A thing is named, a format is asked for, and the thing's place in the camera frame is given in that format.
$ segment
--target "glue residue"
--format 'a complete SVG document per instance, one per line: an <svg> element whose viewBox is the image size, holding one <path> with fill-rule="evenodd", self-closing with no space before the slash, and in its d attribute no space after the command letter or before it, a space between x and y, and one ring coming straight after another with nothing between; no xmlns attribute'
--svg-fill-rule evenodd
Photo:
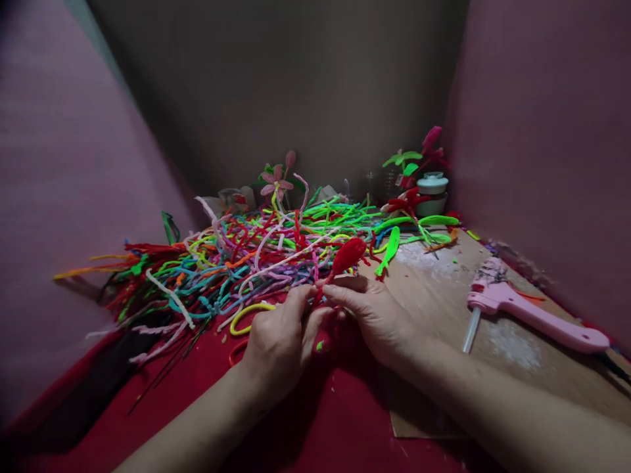
<svg viewBox="0 0 631 473"><path fill-rule="evenodd" d="M484 324L488 339L493 344L493 353L503 357L513 365L534 372L541 367L541 352L534 340L519 336L515 324L507 319Z"/></svg>
<svg viewBox="0 0 631 473"><path fill-rule="evenodd" d="M399 246L394 259L400 263L420 269L425 269L427 273L436 281L443 282L445 278L457 282L463 281L459 276L460 265L455 264L453 255L449 249L440 250L438 258L431 252L426 253L426 248L419 241L407 243Z"/></svg>

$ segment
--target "white container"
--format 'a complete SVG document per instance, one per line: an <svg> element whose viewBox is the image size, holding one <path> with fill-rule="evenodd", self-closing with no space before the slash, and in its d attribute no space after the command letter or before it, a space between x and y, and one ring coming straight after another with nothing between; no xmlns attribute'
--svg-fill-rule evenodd
<svg viewBox="0 0 631 473"><path fill-rule="evenodd" d="M449 179L443 177L442 172L425 173L422 179L416 181L421 196L431 196L432 200L421 202L416 206L416 214L421 217L440 215L445 210L447 202L447 184Z"/></svg>

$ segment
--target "wall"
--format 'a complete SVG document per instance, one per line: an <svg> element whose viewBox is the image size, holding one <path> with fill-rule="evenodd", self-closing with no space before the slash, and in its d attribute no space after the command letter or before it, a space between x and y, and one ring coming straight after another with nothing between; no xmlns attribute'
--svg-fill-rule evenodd
<svg viewBox="0 0 631 473"><path fill-rule="evenodd" d="M630 18L619 0L472 2L444 136L466 223L629 353Z"/></svg>
<svg viewBox="0 0 631 473"><path fill-rule="evenodd" d="M6 425L95 340L105 309L54 274L197 229L192 194L61 2L7 6L0 67L0 396ZM87 278L87 292L104 281Z"/></svg>
<svg viewBox="0 0 631 473"><path fill-rule="evenodd" d="M444 119L466 0L91 0L152 91L199 192L246 185L298 152L339 191ZM198 176L207 177L200 182Z"/></svg>

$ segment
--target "container lid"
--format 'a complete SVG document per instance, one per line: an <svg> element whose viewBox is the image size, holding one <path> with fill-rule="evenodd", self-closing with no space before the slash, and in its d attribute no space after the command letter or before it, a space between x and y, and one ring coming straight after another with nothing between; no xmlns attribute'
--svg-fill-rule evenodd
<svg viewBox="0 0 631 473"><path fill-rule="evenodd" d="M423 174L423 178L416 181L421 194L440 194L447 189L449 179L442 176L442 172L431 172Z"/></svg>

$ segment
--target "pink glue gun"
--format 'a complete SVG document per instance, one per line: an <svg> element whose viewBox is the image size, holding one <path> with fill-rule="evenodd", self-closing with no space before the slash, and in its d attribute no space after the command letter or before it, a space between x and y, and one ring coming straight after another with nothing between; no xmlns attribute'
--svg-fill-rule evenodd
<svg viewBox="0 0 631 473"><path fill-rule="evenodd" d="M473 316L463 346L465 353L471 350L480 312L495 315L498 310L514 315L561 345L580 353L597 353L609 348L609 339L602 332L566 322L526 301L508 285L506 272L506 266L498 258L488 258L476 272L467 297Z"/></svg>

